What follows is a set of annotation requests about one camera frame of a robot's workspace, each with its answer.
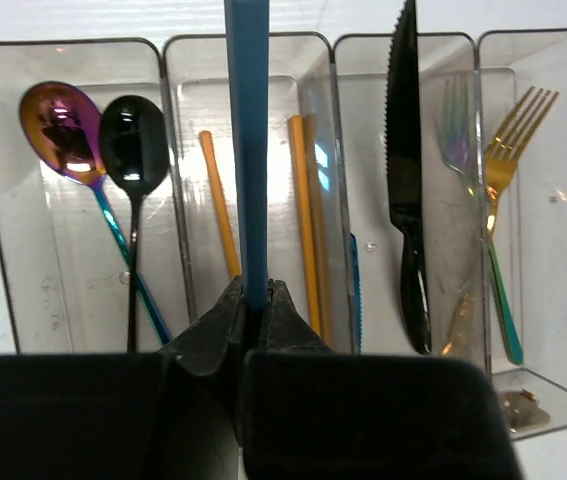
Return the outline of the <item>orange chopstick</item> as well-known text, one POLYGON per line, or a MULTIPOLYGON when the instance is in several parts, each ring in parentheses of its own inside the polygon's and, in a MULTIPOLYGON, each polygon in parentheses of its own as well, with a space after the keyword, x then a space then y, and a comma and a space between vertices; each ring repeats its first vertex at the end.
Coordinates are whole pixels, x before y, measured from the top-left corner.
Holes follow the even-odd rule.
POLYGON ((305 136, 303 119, 300 115, 293 115, 288 119, 288 131, 309 324, 314 332, 330 346, 332 344, 331 331, 327 318, 329 302, 328 298, 323 295, 323 290, 319 283, 320 276, 314 241, 314 223, 311 213, 305 136))
POLYGON ((199 142, 206 163, 212 200, 217 217, 223 252, 230 278, 241 274, 240 262, 236 250, 232 226, 220 174, 218 171, 212 134, 208 130, 199 133, 199 142))

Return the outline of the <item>black spoon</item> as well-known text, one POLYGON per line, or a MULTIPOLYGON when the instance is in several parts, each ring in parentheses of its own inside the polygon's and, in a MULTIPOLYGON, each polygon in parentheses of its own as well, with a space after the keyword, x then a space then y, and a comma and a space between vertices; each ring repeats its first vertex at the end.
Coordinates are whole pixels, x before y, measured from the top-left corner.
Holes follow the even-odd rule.
POLYGON ((131 205, 127 344, 137 351, 137 263, 141 208, 144 199, 164 180, 169 155, 163 114, 150 100, 123 95, 108 104, 99 126, 99 148, 112 181, 131 205))

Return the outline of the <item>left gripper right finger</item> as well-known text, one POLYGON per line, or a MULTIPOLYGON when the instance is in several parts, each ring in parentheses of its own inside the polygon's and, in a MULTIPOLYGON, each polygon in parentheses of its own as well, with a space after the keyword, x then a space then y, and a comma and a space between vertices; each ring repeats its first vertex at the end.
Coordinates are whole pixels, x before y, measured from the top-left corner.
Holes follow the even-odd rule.
POLYGON ((271 279, 257 348, 264 351, 331 353, 332 350, 298 314, 286 283, 271 279))

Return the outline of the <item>blue knife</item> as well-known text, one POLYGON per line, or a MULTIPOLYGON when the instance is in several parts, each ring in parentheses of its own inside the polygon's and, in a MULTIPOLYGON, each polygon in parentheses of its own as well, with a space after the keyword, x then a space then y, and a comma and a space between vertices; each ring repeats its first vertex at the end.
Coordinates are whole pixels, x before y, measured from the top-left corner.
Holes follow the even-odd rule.
POLYGON ((350 253, 352 260, 353 290, 354 290, 354 337, 356 340, 356 352, 360 353, 362 347, 362 306, 360 273, 358 261, 358 249, 356 237, 350 232, 350 253))

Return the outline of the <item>rainbow spoon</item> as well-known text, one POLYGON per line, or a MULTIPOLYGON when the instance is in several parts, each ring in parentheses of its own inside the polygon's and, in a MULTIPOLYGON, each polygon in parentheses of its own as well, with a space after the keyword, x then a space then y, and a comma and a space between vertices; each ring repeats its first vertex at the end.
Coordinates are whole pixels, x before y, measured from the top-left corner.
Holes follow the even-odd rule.
POLYGON ((79 88, 59 81, 31 86, 18 107, 21 128, 37 156, 60 176, 94 194, 129 271, 127 350, 138 349, 136 300, 141 298, 161 344, 170 339, 152 295, 132 265, 129 244, 104 191, 107 170, 101 160, 98 133, 101 113, 79 88))

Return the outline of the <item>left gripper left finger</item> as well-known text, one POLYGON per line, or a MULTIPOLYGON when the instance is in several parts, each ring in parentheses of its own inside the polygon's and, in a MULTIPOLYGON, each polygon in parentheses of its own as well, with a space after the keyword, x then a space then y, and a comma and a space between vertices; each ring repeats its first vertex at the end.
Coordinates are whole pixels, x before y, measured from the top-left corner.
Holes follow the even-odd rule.
POLYGON ((230 343, 242 299, 242 277, 234 277, 216 303, 196 322, 160 349, 194 376, 220 370, 230 343))

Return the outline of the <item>blue chopstick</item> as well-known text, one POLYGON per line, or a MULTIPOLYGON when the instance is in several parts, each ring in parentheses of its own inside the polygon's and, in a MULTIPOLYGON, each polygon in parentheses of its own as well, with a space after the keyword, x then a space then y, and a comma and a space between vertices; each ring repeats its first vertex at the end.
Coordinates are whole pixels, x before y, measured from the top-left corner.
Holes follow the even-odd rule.
POLYGON ((243 294, 267 303, 269 3, 224 3, 243 294))

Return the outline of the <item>black knife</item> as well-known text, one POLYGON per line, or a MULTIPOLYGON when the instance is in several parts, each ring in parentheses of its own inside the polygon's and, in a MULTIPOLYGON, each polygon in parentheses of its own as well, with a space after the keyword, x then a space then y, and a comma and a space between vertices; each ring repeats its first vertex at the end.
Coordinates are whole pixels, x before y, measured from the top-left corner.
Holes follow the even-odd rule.
POLYGON ((385 157, 392 225, 403 235, 400 305, 407 338, 431 353, 422 220, 422 144, 416 3, 406 1, 390 47, 385 100, 385 157))

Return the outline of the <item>gold fork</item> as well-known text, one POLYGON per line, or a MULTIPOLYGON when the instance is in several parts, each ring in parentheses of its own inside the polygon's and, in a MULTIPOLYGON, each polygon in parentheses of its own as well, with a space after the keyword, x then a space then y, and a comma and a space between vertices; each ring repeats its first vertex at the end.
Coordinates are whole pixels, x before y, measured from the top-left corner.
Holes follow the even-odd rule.
POLYGON ((513 181, 519 160, 559 97, 554 90, 531 86, 508 112, 484 150, 488 246, 493 236, 501 196, 513 181))

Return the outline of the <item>rainbow fork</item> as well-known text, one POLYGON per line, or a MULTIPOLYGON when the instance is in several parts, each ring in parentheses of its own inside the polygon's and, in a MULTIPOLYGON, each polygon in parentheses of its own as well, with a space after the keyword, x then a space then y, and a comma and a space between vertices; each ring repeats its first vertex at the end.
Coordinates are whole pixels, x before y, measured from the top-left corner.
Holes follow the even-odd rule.
MULTIPOLYGON (((471 174, 469 128, 468 78, 465 74, 460 74, 445 82, 441 124, 437 127, 437 139, 444 164, 460 175, 468 193, 473 195, 475 187, 471 174)), ((524 360, 524 351, 516 331, 493 242, 489 243, 489 258, 492 291, 504 349, 508 360, 515 365, 520 365, 524 360)), ((442 348, 444 355, 463 358, 468 356, 468 349, 472 343, 475 302, 475 297, 470 293, 470 284, 471 282, 467 281, 461 289, 460 299, 448 328, 448 338, 442 348)))

